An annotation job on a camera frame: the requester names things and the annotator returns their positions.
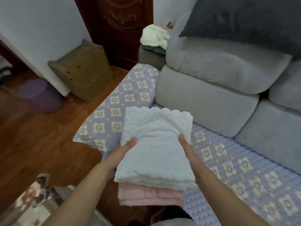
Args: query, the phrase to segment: purple trash bin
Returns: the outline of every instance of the purple trash bin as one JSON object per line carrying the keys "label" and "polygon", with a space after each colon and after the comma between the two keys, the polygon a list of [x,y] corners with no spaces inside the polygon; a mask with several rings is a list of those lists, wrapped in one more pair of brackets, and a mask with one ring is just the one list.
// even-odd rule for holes
{"label": "purple trash bin", "polygon": [[62,95],[43,78],[25,82],[20,87],[18,96],[42,113],[53,113],[64,103]]}

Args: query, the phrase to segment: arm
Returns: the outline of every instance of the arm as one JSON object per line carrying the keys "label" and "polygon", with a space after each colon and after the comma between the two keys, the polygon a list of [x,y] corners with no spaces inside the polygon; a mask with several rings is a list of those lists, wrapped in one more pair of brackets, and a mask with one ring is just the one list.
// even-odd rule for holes
{"label": "arm", "polygon": [[254,213],[248,205],[241,201],[228,186],[221,182],[215,174],[202,163],[182,134],[179,135],[179,141],[190,162],[196,183],[212,207],[221,225],[269,226],[264,219]]}
{"label": "arm", "polygon": [[107,181],[114,177],[115,169],[125,153],[137,143],[132,139],[117,147],[106,159],[97,164],[82,180],[71,196],[44,222],[43,226],[84,226],[94,212]]}

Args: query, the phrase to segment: white towel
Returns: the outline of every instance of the white towel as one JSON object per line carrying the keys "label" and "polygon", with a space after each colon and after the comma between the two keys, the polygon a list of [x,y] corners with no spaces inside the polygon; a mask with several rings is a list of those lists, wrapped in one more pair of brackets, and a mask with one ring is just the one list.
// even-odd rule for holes
{"label": "white towel", "polygon": [[195,187],[195,177],[178,135],[190,142],[193,117],[167,108],[127,107],[121,145],[136,137],[137,144],[121,160],[115,182],[185,190]]}
{"label": "white towel", "polygon": [[142,45],[162,47],[166,50],[168,40],[169,33],[166,29],[151,24],[143,29],[140,43]]}

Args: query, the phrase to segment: stack of folded towels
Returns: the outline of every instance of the stack of folded towels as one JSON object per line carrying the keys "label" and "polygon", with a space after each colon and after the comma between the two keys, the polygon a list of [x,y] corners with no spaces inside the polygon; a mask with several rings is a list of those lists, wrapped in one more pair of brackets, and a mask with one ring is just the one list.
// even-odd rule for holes
{"label": "stack of folded towels", "polygon": [[134,137],[137,144],[116,170],[121,205],[183,205],[183,190],[196,184],[178,136],[190,142],[192,120],[178,110],[126,108],[121,146]]}

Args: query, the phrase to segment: wooden floor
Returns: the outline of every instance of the wooden floor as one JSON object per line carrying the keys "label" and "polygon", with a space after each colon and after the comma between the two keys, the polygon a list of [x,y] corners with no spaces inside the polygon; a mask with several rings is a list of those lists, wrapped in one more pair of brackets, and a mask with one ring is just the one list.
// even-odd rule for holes
{"label": "wooden floor", "polygon": [[[40,173],[50,173],[50,186],[77,185],[101,161],[96,149],[72,138],[82,122],[115,89],[126,71],[113,67],[115,79],[91,102],[68,96],[53,114],[34,114],[14,94],[31,71],[20,73],[0,88],[0,212],[4,211]],[[117,183],[109,181],[97,209],[115,226],[136,219],[146,225],[156,211],[120,206]]]}

